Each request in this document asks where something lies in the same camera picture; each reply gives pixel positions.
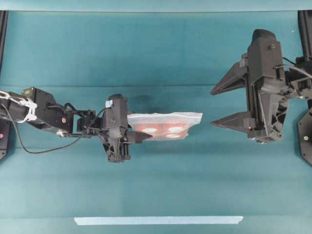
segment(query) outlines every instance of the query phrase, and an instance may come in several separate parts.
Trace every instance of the zip tie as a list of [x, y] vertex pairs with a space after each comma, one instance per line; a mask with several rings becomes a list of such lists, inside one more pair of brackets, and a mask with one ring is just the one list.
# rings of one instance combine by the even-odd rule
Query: zip tie
[[21, 98], [21, 97], [16, 97], [20, 99], [20, 101], [17, 101], [14, 97], [12, 97], [8, 92], [5, 92], [3, 90], [0, 90], [0, 99], [6, 99], [6, 100], [11, 100], [15, 103], [17, 103], [20, 106], [26, 106], [29, 108], [28, 114], [25, 116], [25, 118], [21, 121], [17, 121], [17, 123], [24, 123], [26, 121], [32, 121], [36, 120], [37, 116], [35, 115], [35, 111], [37, 108], [37, 104], [35, 104], [31, 99], [27, 98], [27, 100]]
[[26, 106], [28, 107], [28, 114], [25, 116], [25, 118], [21, 121], [18, 121], [18, 123], [24, 123], [26, 121], [32, 121], [32, 120], [36, 120], [37, 119], [37, 116], [35, 115], [35, 111], [36, 111], [36, 108], [37, 108], [37, 104], [34, 103], [31, 99], [27, 98], [27, 101], [26, 100], [21, 100], [19, 101], [19, 104], [21, 106]]

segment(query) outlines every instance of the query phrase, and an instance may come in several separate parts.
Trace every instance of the metal bracket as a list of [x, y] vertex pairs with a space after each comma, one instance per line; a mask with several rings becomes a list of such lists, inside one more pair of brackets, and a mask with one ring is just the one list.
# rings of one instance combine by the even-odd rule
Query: metal bracket
[[0, 160], [3, 159], [8, 152], [10, 126], [10, 121], [0, 119]]
[[312, 165], [312, 109], [297, 123], [301, 156]]

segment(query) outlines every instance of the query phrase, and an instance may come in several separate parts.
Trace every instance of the painter's tape strip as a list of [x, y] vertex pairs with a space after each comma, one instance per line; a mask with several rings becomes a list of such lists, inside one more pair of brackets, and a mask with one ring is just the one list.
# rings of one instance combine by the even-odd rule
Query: painter's tape strip
[[243, 216], [78, 217], [77, 225], [238, 224]]

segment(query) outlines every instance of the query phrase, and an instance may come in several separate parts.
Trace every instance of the white cable tie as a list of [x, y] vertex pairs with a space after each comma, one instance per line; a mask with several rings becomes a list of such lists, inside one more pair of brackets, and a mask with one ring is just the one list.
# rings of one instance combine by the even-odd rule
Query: white cable tie
[[18, 121], [18, 123], [24, 123], [26, 121], [32, 121], [36, 120], [37, 116], [35, 115], [35, 111], [37, 108], [37, 104], [34, 103], [31, 99], [27, 98], [27, 100], [21, 100], [19, 101], [19, 104], [21, 106], [26, 106], [29, 108], [28, 114], [25, 116], [25, 118], [22, 121]]
[[0, 90], [0, 98], [1, 99], [10, 99], [11, 98], [11, 95], [8, 93], [8, 92], [5, 92], [3, 90]]

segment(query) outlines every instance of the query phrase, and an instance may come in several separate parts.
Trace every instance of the plastic bag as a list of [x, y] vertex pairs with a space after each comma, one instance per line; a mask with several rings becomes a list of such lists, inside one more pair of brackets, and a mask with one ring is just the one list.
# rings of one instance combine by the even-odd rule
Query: plastic bag
[[152, 135], [147, 140], [178, 140], [188, 135], [188, 130], [199, 124], [202, 113], [174, 112], [171, 114], [132, 114], [128, 123], [133, 131]]

